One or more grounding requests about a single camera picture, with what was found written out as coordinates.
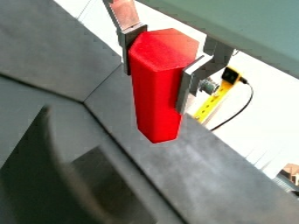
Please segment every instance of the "white wall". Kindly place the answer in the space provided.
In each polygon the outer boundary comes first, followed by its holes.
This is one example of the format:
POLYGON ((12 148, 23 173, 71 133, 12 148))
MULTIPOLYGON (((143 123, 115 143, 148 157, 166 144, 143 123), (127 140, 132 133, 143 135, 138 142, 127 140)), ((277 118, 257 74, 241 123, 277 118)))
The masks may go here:
MULTIPOLYGON (((102 0, 56 0, 90 30, 122 54, 116 28, 102 0)), ((198 39, 203 47, 206 35, 147 6, 136 3, 140 20, 150 30, 176 28, 198 39)), ((243 72, 255 89, 253 103, 246 111, 215 131, 219 138, 247 161, 274 178, 289 162, 299 164, 299 80, 274 69, 243 52, 230 64, 243 72)), ((218 125, 243 107, 249 100, 249 87, 238 84, 214 116, 207 128, 218 125)))

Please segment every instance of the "gray surface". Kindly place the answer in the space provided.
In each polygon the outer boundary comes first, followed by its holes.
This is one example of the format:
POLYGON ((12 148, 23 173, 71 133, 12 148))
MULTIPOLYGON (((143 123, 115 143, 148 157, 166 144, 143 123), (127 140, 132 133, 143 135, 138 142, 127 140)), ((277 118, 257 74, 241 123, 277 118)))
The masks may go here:
POLYGON ((295 198, 191 118, 183 119, 178 140, 150 143, 136 129, 122 68, 86 103, 189 223, 298 220, 295 198))
POLYGON ((0 223, 16 224, 11 203, 6 196, 6 190, 0 183, 0 223))
POLYGON ((99 148, 79 157, 71 165, 92 192, 92 199, 115 220, 122 221, 122 224, 156 223, 155 217, 99 148))
POLYGON ((119 224, 110 222, 76 172, 60 165, 50 117, 43 108, 0 170, 18 223, 119 224))
POLYGON ((119 174, 127 182, 127 185, 135 192, 136 197, 142 202, 144 202, 144 206, 148 211, 159 220, 159 224, 183 224, 183 220, 178 217, 178 214, 156 191, 152 183, 146 178, 146 175, 139 169, 136 169, 136 166, 123 151, 123 148, 111 136, 108 136, 108 133, 103 135, 103 137, 106 137, 106 140, 100 141, 98 150, 103 151, 106 154, 110 163, 115 166, 119 174))
POLYGON ((297 0, 138 0, 299 78, 297 0))
POLYGON ((98 146, 102 131, 84 106, 0 76, 0 167, 44 104, 51 105, 51 127, 63 161, 98 146))
POLYGON ((82 102, 120 64, 52 0, 0 1, 0 49, 0 74, 82 102))

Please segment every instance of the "black cable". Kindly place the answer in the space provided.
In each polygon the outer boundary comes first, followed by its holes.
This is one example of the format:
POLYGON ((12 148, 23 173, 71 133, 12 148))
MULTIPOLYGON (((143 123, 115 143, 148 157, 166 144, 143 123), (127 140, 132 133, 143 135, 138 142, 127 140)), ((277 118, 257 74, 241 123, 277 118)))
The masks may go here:
POLYGON ((253 88, 253 86, 249 84, 249 81, 245 79, 245 78, 242 78, 241 79, 241 81, 245 83, 245 84, 247 84, 249 86, 250 86, 250 89, 251 89, 251 96, 250 96, 250 98, 249 98, 249 101, 247 101, 247 104, 245 105, 245 107, 241 109, 241 111, 229 119, 229 120, 226 120, 222 124, 219 124, 215 128, 213 128, 210 131, 214 131, 214 130, 217 130, 222 125, 225 125, 227 122, 230 122, 242 112, 243 112, 243 110, 247 108, 247 106, 249 106, 249 104, 251 103, 251 101, 253 101, 253 98, 254 98, 254 88, 253 88))
POLYGON ((88 8, 91 1, 92 1, 92 0, 88 0, 88 3, 87 3, 87 5, 86 5, 83 11, 80 12, 79 16, 78 16, 78 20, 80 20, 80 16, 82 16, 83 12, 86 11, 86 9, 88 8))

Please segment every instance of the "red block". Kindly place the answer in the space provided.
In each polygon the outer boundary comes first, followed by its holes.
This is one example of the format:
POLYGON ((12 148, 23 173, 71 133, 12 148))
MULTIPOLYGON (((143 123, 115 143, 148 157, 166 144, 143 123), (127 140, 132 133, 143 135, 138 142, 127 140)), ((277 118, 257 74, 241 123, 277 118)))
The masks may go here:
POLYGON ((198 48, 199 42, 175 29, 143 32, 130 48, 136 124, 152 143, 178 137, 182 115, 175 102, 198 48))

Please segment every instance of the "red hexagonal block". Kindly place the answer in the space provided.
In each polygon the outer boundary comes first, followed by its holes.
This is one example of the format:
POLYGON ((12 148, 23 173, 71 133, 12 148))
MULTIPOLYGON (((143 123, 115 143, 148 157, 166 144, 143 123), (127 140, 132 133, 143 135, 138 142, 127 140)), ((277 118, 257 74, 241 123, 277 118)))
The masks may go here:
POLYGON ((143 32, 130 48, 136 124, 152 143, 178 137, 178 90, 198 48, 199 42, 175 29, 143 32))

